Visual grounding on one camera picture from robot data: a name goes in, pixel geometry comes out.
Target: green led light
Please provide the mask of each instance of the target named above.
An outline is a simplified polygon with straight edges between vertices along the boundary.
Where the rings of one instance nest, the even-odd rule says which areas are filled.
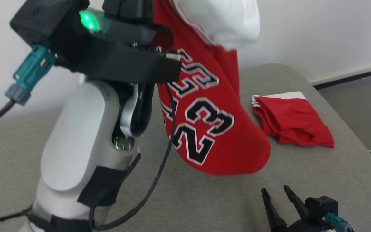
[[[88,30],[100,30],[97,18],[91,12],[87,10],[80,11],[81,23]]]

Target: white fabric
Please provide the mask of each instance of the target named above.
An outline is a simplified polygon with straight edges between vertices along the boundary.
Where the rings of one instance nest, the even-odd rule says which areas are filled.
[[[260,105],[257,103],[256,98],[261,97],[260,95],[253,95],[252,96],[252,104],[254,107],[260,107]],[[304,94],[300,91],[297,92],[286,92],[286,93],[280,93],[280,94],[272,94],[262,97],[271,97],[271,98],[281,98],[281,99],[293,99],[293,98],[300,98],[300,99],[306,99]]]
[[[171,0],[183,20],[215,46],[234,50],[260,35],[257,0]]]

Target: folded red cloth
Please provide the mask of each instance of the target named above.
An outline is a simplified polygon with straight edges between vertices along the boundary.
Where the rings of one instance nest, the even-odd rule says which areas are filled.
[[[281,144],[334,147],[333,136],[306,99],[256,96],[253,111],[266,135]]]

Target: black bracket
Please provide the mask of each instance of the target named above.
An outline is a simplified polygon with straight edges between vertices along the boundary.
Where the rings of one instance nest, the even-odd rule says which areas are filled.
[[[330,197],[322,196],[319,198],[309,197],[306,199],[305,203],[303,203],[287,185],[284,186],[284,191],[290,202],[296,207],[301,220],[287,227],[286,222],[280,218],[271,203],[271,197],[267,190],[262,188],[262,198],[271,232],[322,232],[334,229],[333,226],[330,226],[322,219],[326,213],[331,212],[337,214],[337,201]]]
[[[40,44],[56,66],[91,79],[136,84],[178,81],[181,56],[166,56],[174,46],[171,28],[153,23],[153,0],[107,0],[100,30],[81,24],[87,0],[26,0],[10,22],[31,47]]]

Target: red jersey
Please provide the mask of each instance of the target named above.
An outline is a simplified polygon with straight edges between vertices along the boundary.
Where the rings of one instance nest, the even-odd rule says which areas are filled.
[[[270,155],[267,136],[240,103],[237,51],[206,44],[169,0],[155,0],[155,23],[168,25],[182,54],[178,82],[169,84],[176,102],[173,146],[183,160],[212,175],[254,173]],[[158,87],[167,135],[172,112],[164,85]]]

